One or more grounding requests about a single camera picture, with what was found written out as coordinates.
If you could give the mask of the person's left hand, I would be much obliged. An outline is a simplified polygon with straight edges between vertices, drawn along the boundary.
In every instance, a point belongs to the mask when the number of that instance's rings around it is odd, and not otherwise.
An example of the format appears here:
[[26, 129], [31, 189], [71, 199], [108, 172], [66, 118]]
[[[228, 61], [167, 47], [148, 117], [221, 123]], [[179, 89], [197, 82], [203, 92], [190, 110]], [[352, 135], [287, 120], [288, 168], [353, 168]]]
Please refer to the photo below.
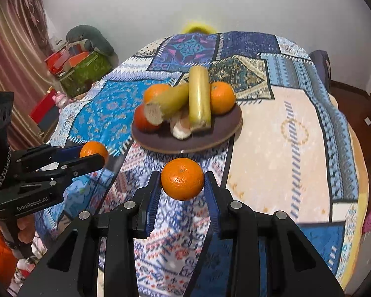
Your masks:
[[17, 220], [17, 225], [19, 228], [18, 238], [23, 243], [31, 243], [33, 237], [35, 236], [35, 220], [33, 215], [28, 215], [26, 217]]

